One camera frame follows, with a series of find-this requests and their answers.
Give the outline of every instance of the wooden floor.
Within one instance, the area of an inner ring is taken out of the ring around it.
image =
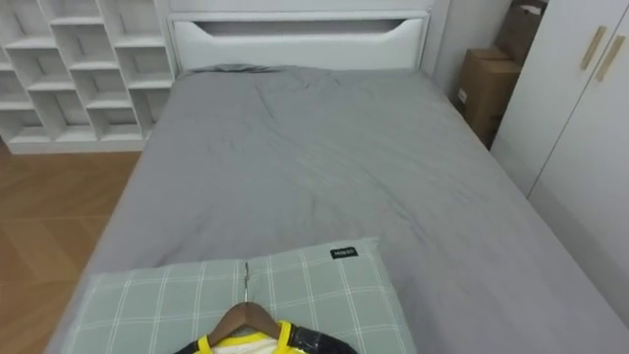
[[[0,146],[0,353],[43,351],[139,156]]]

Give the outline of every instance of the wrinkled fabric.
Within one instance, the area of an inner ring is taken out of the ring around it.
[[[304,68],[175,83],[48,353],[90,274],[366,237],[420,353],[627,353],[629,330],[429,79]]]

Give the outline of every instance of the wardrobe door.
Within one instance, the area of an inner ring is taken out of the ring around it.
[[[491,149],[529,195],[628,0],[550,0]]]
[[[625,36],[629,36],[629,15],[605,51],[530,201],[629,325],[629,39]]]

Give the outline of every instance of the white headboard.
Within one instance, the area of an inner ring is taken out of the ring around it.
[[[217,64],[298,65],[337,70],[418,68],[425,11],[173,13],[179,71]]]

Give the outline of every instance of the light green plaid pillow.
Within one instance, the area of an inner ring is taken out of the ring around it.
[[[101,274],[66,338],[68,354],[172,354],[249,301],[274,318],[317,329],[358,352],[415,353],[375,239],[248,261],[212,261]]]

